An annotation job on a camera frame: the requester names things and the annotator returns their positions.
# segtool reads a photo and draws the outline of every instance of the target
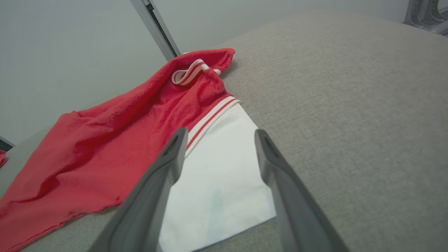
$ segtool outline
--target metal frame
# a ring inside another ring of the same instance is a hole
[[[162,16],[157,10],[153,0],[130,0],[138,15],[142,19],[154,41],[159,46],[165,58],[170,61],[179,56],[174,39],[166,27]]]
[[[448,33],[448,17],[439,12],[438,4],[439,0],[410,0],[404,23],[441,35]]]
[[[1,137],[1,136],[0,136],[0,140],[2,140],[3,142],[5,142],[5,143],[7,143],[7,144],[11,145],[12,147],[16,146],[15,144],[13,144],[13,143],[9,142],[8,140],[4,139],[4,138],[3,138],[3,137]]]

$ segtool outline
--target red garment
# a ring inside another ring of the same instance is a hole
[[[119,205],[179,127],[195,131],[191,150],[217,109],[235,100],[217,74],[234,53],[181,55],[128,93],[62,115],[0,201],[0,252],[18,251],[71,219]],[[189,67],[174,84],[172,74]]]
[[[6,154],[6,151],[0,150],[0,168],[6,163],[6,161],[8,161],[6,159],[5,154]]]

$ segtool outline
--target white fabric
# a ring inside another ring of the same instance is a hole
[[[200,249],[275,217],[258,168],[256,129],[235,104],[196,144],[171,187],[159,237],[163,252]]]

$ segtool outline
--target metal bracket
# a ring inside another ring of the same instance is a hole
[[[408,12],[406,13],[405,24],[418,28],[429,28],[430,26],[423,23],[419,18],[419,8],[421,0],[410,0]]]
[[[431,13],[431,16],[433,16],[435,19],[441,20],[441,22],[448,20],[448,18],[444,17],[439,11],[439,0],[431,0],[428,5],[428,9]]]
[[[421,0],[419,17],[423,22],[438,25],[446,19],[442,17],[438,9],[439,0]]]

